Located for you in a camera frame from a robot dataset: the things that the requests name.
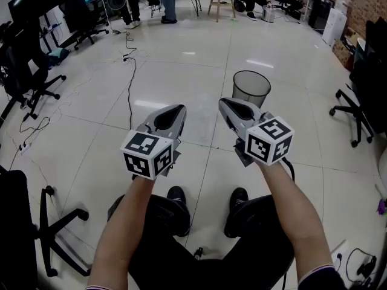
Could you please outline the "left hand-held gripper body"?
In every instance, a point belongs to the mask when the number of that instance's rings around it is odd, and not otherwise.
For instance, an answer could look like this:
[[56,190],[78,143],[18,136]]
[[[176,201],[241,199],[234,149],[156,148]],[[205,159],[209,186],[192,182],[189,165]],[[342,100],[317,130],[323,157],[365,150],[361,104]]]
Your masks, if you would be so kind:
[[127,170],[136,176],[155,180],[168,176],[180,152],[178,138],[160,135],[160,129],[141,124],[137,130],[130,130],[120,150],[123,152]]

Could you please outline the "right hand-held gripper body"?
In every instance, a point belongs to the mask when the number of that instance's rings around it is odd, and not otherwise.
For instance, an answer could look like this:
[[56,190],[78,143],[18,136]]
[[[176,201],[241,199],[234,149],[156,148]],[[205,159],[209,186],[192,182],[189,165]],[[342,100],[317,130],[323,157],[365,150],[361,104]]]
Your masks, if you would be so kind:
[[270,166],[288,155],[293,138],[294,129],[280,116],[265,118],[248,128],[234,149],[246,167],[254,161]]

